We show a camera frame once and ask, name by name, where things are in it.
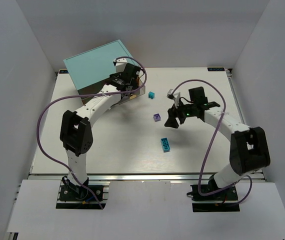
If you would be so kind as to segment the transparent drawer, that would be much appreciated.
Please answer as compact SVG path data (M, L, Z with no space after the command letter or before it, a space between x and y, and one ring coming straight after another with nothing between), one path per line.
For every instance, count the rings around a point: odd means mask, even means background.
M132 86L129 84L117 86L116 89L121 92L120 101L116 103L116 105L121 105L125 102L133 100L139 96L142 96L146 92L145 86Z

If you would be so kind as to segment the cyan long lego brick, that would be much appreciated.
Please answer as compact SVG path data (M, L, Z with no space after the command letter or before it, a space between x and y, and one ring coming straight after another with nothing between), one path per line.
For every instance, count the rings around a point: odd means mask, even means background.
M170 148L168 139L167 138L161 138L160 142L161 142L163 152L164 153L169 152L171 148Z

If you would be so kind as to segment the small cyan lego brick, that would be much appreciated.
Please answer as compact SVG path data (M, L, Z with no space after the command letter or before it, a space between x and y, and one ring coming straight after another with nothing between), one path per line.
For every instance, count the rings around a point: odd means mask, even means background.
M150 91L150 92L148 93L148 98L149 98L149 99L154 99L154 98L155 98L155 93Z

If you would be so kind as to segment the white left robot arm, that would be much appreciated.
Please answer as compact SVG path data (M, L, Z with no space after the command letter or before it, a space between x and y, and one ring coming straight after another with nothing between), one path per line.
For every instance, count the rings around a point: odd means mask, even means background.
M118 72L104 80L98 96L94 96L82 107L71 112L67 110L62 117L60 140L66 151L68 172L64 184L77 195L87 192L86 154L93 144L92 127L99 117L113 105L128 100L131 91L140 87L141 68L127 62L116 64Z

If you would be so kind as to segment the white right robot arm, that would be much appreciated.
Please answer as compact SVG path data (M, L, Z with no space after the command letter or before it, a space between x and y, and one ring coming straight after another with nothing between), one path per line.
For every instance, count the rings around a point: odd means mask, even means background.
M179 92L170 89L167 98L174 101L168 109L165 127L177 129L187 118L196 117L215 128L229 142L229 163L212 175L202 197L216 195L228 189L244 176L270 165L271 159L265 131L261 127L249 127L226 114L215 101L208 101L203 87L189 90L190 101L184 104Z

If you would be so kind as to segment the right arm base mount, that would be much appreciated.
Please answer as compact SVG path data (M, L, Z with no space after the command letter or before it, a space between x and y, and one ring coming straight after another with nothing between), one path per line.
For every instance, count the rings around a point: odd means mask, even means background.
M240 211L238 194L234 185L208 196L200 195L197 184L190 187L191 191L186 196L192 200L192 211L194 213L231 213Z

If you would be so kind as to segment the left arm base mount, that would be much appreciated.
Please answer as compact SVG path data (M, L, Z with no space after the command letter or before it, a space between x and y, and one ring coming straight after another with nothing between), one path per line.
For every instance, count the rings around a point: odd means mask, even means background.
M108 199L107 187L104 185L88 185L89 180L84 182L89 189L93 191L94 195L79 185L74 185L67 178L63 176L60 182L58 191L56 209L65 210L101 210L104 209Z

